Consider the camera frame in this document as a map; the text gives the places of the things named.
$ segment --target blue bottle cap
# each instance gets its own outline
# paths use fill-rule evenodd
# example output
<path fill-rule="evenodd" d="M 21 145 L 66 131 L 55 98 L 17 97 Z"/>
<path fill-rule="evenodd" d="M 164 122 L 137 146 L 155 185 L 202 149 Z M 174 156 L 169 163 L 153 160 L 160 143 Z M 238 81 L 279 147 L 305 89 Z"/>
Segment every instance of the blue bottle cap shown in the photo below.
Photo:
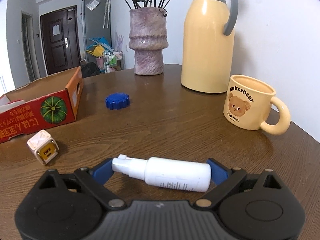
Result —
<path fill-rule="evenodd" d="M 106 97 L 106 107 L 113 109 L 121 109 L 130 105 L 129 95 L 125 93 L 114 93 Z"/>

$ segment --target mug handle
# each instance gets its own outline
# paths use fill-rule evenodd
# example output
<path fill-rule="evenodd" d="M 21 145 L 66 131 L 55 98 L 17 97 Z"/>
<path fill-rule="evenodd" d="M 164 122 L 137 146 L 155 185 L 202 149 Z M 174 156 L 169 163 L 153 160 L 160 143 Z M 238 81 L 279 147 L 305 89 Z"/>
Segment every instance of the mug handle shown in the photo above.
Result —
<path fill-rule="evenodd" d="M 267 133 L 273 134 L 273 135 L 280 135 L 287 131 L 287 129 L 290 126 L 291 122 L 291 116 L 289 109 L 287 106 L 282 102 L 279 98 L 272 97 L 270 102 L 278 109 L 279 111 L 279 121 L 275 125 L 267 124 L 266 122 L 263 122 L 260 127 L 262 130 L 264 130 Z"/>

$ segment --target mug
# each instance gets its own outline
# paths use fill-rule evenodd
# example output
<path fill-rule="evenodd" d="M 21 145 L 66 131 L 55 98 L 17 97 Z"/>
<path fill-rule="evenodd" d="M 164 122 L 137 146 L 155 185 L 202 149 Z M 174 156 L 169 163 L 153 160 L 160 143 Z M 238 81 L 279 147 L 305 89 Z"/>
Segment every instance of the mug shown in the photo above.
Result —
<path fill-rule="evenodd" d="M 273 135 L 286 132 L 290 125 L 290 113 L 287 106 L 275 97 L 276 91 L 258 79 L 232 75 L 227 90 L 223 114 L 234 125 L 247 129 L 262 129 Z M 280 114 L 275 125 L 266 123 L 271 106 L 274 105 Z"/>

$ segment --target bear face print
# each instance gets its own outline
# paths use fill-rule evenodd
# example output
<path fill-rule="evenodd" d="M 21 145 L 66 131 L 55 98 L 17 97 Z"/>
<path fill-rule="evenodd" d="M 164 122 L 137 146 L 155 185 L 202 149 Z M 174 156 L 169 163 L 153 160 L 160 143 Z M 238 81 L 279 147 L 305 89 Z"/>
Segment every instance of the bear face print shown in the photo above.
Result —
<path fill-rule="evenodd" d="M 229 94 L 229 110 L 234 116 L 243 116 L 250 109 L 250 103 L 243 101 L 240 97 Z"/>

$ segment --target brown door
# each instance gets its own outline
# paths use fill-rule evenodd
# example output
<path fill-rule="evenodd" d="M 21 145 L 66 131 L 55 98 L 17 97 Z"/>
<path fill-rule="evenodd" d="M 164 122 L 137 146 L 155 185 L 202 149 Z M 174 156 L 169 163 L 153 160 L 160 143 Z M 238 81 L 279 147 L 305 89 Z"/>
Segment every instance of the brown door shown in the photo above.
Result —
<path fill-rule="evenodd" d="M 41 15 L 41 35 L 48 74 L 80 66 L 76 6 Z"/>

